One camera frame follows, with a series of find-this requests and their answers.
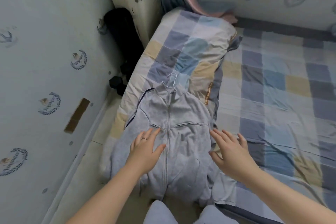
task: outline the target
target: hand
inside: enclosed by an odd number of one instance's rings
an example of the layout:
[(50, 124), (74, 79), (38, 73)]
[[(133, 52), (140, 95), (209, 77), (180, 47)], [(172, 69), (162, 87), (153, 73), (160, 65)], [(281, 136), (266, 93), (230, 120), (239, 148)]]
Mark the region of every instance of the hand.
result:
[(130, 166), (142, 176), (151, 171), (163, 150), (166, 148), (165, 144), (159, 145), (153, 152), (154, 141), (160, 129), (158, 128), (152, 133), (152, 128), (148, 131), (142, 131), (136, 139), (132, 142), (129, 155), (126, 160), (126, 166)]
[(214, 129), (210, 131), (210, 135), (219, 146), (223, 158), (214, 151), (210, 151), (209, 154), (223, 173), (244, 183), (250, 175), (255, 175), (260, 171), (249, 153), (246, 139), (240, 133), (238, 133), (239, 141), (226, 130)]

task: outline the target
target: gray zip-up jacket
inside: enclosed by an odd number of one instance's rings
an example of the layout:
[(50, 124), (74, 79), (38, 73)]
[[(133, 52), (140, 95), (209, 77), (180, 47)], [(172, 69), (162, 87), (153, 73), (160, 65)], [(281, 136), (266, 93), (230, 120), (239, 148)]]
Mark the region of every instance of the gray zip-up jacket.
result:
[(200, 205), (213, 201), (211, 193), (219, 169), (208, 154), (215, 146), (209, 133), (212, 117), (201, 101), (179, 86), (165, 87), (161, 83), (142, 95), (112, 151), (111, 178), (125, 165), (132, 141), (149, 128), (161, 128), (154, 150), (163, 143), (166, 149), (135, 189), (158, 200), (172, 195)]

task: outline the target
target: bed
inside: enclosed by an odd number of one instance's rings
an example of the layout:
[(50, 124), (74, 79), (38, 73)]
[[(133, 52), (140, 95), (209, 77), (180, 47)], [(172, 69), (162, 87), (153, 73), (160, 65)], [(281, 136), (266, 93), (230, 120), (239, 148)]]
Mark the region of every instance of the bed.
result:
[[(335, 43), (235, 29), (182, 9), (167, 13), (132, 74), (104, 145), (105, 177), (128, 114), (145, 90), (162, 81), (172, 85), (171, 73), (207, 106), (218, 128), (246, 137), (260, 168), (336, 211)], [(240, 183), (217, 206), (259, 223), (282, 223)]]

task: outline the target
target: plaid bed sheet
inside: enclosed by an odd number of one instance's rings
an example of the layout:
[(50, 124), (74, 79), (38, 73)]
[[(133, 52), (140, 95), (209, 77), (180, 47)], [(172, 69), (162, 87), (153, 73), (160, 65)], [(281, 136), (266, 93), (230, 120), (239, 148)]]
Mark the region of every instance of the plaid bed sheet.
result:
[(180, 8), (167, 13), (143, 52), (128, 82), (100, 162), (110, 177), (112, 147), (124, 131), (129, 114), (145, 90), (161, 82), (184, 87), (204, 103), (216, 120), (221, 64), (237, 38), (236, 29), (220, 18), (209, 18)]
[[(257, 164), (336, 211), (336, 43), (237, 29), (222, 64), (217, 125), (248, 140)], [(282, 222), (237, 183), (234, 204)]]

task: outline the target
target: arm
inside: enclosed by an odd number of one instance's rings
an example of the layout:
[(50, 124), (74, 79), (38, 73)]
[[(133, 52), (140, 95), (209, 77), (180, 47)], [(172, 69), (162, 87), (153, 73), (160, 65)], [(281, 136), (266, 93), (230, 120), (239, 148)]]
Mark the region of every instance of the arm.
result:
[(111, 224), (117, 221), (137, 181), (153, 169), (166, 147), (162, 144), (153, 152), (155, 137), (160, 129), (151, 132), (152, 129), (137, 136), (131, 144), (125, 166), (66, 224)]
[(227, 175), (245, 184), (285, 223), (336, 223), (336, 213), (316, 203), (262, 171), (250, 156), (247, 141), (238, 134), (210, 131), (222, 157), (210, 152), (217, 166)]

